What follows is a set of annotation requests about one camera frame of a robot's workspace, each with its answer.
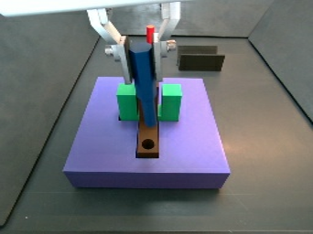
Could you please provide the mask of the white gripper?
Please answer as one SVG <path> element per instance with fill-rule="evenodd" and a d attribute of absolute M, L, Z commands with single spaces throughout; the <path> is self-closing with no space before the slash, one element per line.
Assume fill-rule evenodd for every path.
<path fill-rule="evenodd" d="M 105 8 L 185 1 L 191 0 L 0 0 L 0 15 L 32 16 L 88 10 L 90 26 L 106 42 L 105 54 L 118 61 L 124 83 L 131 84 L 127 36 L 120 34 L 108 20 Z"/>

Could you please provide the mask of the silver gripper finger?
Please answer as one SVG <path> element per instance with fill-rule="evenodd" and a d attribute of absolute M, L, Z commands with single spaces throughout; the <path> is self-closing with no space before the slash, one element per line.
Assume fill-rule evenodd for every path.
<path fill-rule="evenodd" d="M 153 70 L 157 82 L 163 80 L 161 58 L 176 48 L 176 43 L 171 42 L 171 35 L 180 19 L 180 2 L 161 4 L 161 18 L 159 31 L 152 34 Z"/>

